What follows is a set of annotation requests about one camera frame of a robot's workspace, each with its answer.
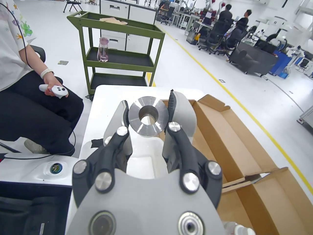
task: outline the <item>cable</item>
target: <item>cable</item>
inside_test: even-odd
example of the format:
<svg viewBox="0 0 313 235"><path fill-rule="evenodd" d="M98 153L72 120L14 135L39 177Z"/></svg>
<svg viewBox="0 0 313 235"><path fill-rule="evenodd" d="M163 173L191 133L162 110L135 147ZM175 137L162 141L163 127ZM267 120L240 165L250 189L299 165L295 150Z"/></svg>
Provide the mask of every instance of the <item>cable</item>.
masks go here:
<svg viewBox="0 0 313 235"><path fill-rule="evenodd" d="M281 87L279 87L276 83L274 83L273 81L271 81L269 78L267 78L266 76L262 76L263 79L270 81L271 83L273 83L278 89L280 89L283 93L285 93L293 102L294 104L297 105L297 107L302 111L302 113L304 113L303 109L298 105L297 102L294 101L294 99L292 97L289 96L289 94L287 92L285 92Z"/></svg>
<svg viewBox="0 0 313 235"><path fill-rule="evenodd" d="M26 159L23 158L23 159L21 159L21 158L9 158L9 157L5 157L5 159L9 159L9 160L37 160L37 159L43 159L43 158L51 157L51 156L54 156L54 155L64 155L64 154L68 154L68 153L70 153L71 151L73 151L73 150L75 149L76 135L75 135L74 131L73 131L73 134L74 134L75 141L74 141L73 148L72 148L69 152L58 153L58 154L49 154L49 155L47 155L47 156L39 157L39 158L26 158ZM12 149L11 147L9 147L9 146L7 146L7 145L1 143L1 142L0 142L0 145L1 145L2 147L6 148L7 150L11 150L11 149Z"/></svg>
<svg viewBox="0 0 313 235"><path fill-rule="evenodd" d="M9 9L8 7L6 7L3 3L0 3L0 5L2 5L3 7L5 7L5 8L8 10L8 12L9 12L9 13L11 13L11 15L13 16L13 18L15 19L15 22L16 22L16 24L17 24L17 26L18 26L19 30L20 30L20 33L21 33L21 36L22 36L22 39L23 39L23 44L24 44L24 50L25 50L25 58L26 58L26 63L27 63L27 65L30 67L30 65L28 64L28 60L27 60L27 53L26 53L26 45L25 45L25 40L24 40L23 33L22 33L22 31L21 31L21 28L20 28L20 26L19 26L19 22L18 22L18 20L16 19L16 17L14 16L14 14L10 11L10 9Z"/></svg>

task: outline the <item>green metal cart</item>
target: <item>green metal cart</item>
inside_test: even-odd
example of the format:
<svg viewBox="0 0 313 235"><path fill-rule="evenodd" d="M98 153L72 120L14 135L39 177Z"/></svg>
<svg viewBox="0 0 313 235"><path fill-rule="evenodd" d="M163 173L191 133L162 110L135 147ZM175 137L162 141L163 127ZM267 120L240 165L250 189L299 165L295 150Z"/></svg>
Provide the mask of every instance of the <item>green metal cart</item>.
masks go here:
<svg viewBox="0 0 313 235"><path fill-rule="evenodd" d="M128 19L116 19L120 21L127 22L127 25L119 25L114 23L108 23L100 21L101 18L110 18L111 16L97 14L92 12L77 12L67 19L78 29L79 39L81 45L81 51L83 55L83 63L86 75L86 82L89 95L95 94L95 89L99 85L134 85L134 86L147 86L145 81L145 75L147 72L152 73L149 86L152 86L155 70L157 68L157 63L160 57L161 48L164 40L165 33L162 32L157 26L142 23L138 21L128 20ZM88 28L89 33L89 44L90 48L86 53L83 27ZM98 47L94 47L92 39L92 29L104 29L116 32L122 32L127 34L133 34L138 36L149 37L149 47L146 54L134 53L129 51L122 51L116 49L108 50L109 60L107 62L99 62L97 60ZM160 44L156 54L155 62L153 63L150 57L151 47L153 39L159 39ZM88 67L92 67L92 78L89 81ZM116 75L116 74L106 74L97 73L95 71L96 67L100 68L111 68L111 69L121 69L121 70L131 70L131 71L141 71L143 72L141 76L130 76L130 75Z"/></svg>

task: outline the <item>white wristwatch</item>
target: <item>white wristwatch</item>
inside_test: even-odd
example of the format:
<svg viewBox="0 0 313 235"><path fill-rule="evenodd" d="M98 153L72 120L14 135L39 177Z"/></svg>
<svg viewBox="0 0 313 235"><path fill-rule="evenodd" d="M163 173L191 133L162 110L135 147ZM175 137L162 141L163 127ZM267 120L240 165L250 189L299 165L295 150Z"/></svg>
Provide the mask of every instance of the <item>white wristwatch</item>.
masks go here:
<svg viewBox="0 0 313 235"><path fill-rule="evenodd" d="M43 72L40 74L40 77L41 77L42 79L44 79L45 74L47 74L47 73L49 73L49 72L51 72L51 73L54 74L54 72L53 72L52 70L50 70L49 68L47 68L46 70L43 70Z"/></svg>

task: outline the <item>white floor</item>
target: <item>white floor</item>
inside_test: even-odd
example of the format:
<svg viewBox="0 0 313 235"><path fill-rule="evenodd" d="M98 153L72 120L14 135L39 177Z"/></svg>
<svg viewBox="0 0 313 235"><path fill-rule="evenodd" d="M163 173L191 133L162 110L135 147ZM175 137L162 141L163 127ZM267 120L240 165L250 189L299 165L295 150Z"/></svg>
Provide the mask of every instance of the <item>white floor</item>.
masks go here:
<svg viewBox="0 0 313 235"><path fill-rule="evenodd" d="M76 152L74 156L78 156L91 107L91 102L85 98L87 95L87 86L78 30L66 19L66 16L70 13L68 10L63 13L64 2L37 0L16 0L15 2L37 36L33 44L45 49L47 66L53 69L56 75L64 80L64 84L69 89L84 100L84 112L75 129ZM82 8L86 11L99 11L99 6L95 5L82 4ZM304 111L308 109L313 104L313 81L297 71L294 71L291 77L286 80L267 75L290 98L270 81L266 81L257 75L244 75L237 68L227 63L225 61L226 57L209 55L205 51L199 51L196 46L192 46L186 42L186 36L183 30L173 26L161 25L161 27L172 38L168 35L165 36L154 78L156 86L197 88L230 105L273 158L275 163L279 167L290 167L290 170L313 202L313 195L273 142L238 103L194 59L217 79L225 81L223 85L274 137L311 185L313 185L313 131L312 129L306 129L296 122L302 111L291 98ZM89 41L87 33L85 35L85 44L88 48ZM98 38L99 31L94 30L94 44L98 43ZM153 43L152 54L156 54L157 45ZM69 63L67 66L58 65L60 60L66 60ZM22 141L23 139L19 139L17 142L5 142L5 144L19 151L27 151Z"/></svg>

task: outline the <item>hand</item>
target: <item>hand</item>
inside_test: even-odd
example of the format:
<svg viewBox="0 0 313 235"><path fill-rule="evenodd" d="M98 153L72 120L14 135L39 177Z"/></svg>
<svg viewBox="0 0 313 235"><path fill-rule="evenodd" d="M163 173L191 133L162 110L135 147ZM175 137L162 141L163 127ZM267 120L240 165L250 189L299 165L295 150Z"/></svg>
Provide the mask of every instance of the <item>hand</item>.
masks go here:
<svg viewBox="0 0 313 235"><path fill-rule="evenodd" d="M58 81L58 79L53 75L52 72L46 73L44 75L44 82L45 84L48 84L48 88L45 91L45 94L48 96L55 96L55 94L51 91L54 85L63 87L63 85Z"/></svg>

